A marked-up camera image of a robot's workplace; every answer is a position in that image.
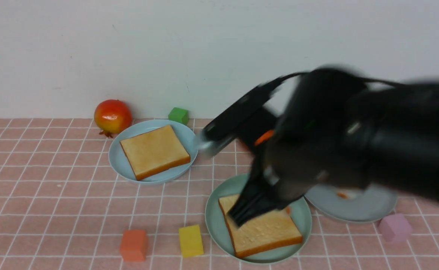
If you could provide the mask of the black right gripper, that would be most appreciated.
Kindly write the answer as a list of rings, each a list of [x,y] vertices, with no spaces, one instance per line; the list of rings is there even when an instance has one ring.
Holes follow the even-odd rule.
[[[364,79],[322,67],[302,75],[237,201],[227,212],[237,227],[283,210],[321,183],[364,190],[367,162],[343,145],[350,99],[367,90]]]

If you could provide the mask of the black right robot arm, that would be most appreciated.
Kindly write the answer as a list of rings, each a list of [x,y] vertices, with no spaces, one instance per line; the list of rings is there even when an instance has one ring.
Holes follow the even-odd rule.
[[[439,82],[380,91],[366,82],[332,67],[299,79],[228,211],[238,227],[320,184],[374,183],[439,202]]]

